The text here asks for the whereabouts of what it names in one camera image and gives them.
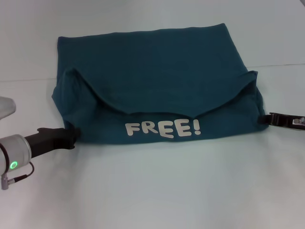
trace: teal t-shirt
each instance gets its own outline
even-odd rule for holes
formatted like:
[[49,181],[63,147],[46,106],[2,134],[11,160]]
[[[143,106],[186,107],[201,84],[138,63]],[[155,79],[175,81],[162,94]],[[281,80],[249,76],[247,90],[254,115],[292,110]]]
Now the teal t-shirt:
[[267,128],[256,78],[225,24],[60,37],[52,97],[82,142],[201,140]]

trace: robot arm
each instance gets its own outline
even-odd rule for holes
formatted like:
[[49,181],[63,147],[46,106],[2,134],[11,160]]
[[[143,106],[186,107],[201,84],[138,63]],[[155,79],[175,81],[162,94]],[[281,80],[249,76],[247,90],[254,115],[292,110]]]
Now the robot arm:
[[[0,119],[5,118],[16,111],[16,105],[12,99],[0,97]],[[27,178],[34,171],[30,160],[55,149],[73,149],[74,143],[80,136],[79,129],[49,129],[39,128],[38,133],[23,137],[12,135],[0,139],[0,175],[1,188],[6,190],[10,184]],[[29,175],[23,175],[8,179],[7,173],[21,168],[30,163],[33,171]]]

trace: cable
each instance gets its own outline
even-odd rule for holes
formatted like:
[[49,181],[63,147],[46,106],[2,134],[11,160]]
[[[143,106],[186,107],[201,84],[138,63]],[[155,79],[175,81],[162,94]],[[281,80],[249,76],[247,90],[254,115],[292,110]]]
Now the cable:
[[32,175],[33,172],[34,172],[34,170],[35,170],[35,167],[34,167],[34,165],[33,165],[32,162],[30,162],[30,165],[32,166],[32,171],[30,172],[30,174],[28,174],[28,175],[22,175],[22,176],[20,176],[20,177],[15,177],[15,178],[11,179],[11,181],[13,181],[12,183],[17,183],[18,181],[21,181],[21,180],[23,180],[23,179],[29,177],[30,175]]
[[34,165],[33,165],[33,163],[32,163],[32,162],[30,162],[30,165],[32,166],[32,171],[31,171],[31,173],[30,173],[30,174],[28,174],[28,177],[29,177],[30,175],[32,175],[32,174],[33,174],[33,172],[35,171],[35,167],[34,167]]

